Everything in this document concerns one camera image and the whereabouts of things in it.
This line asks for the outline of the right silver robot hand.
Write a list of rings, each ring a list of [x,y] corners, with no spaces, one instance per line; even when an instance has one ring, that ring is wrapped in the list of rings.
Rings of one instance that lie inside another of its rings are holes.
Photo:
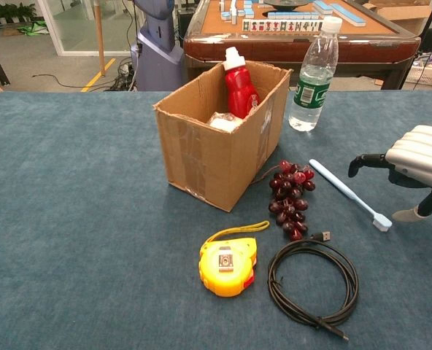
[[[348,177],[362,167],[387,169],[388,181],[400,187],[431,190],[414,208],[395,212],[394,220],[418,222],[432,214],[432,126],[415,126],[385,153],[357,156],[350,162]]]

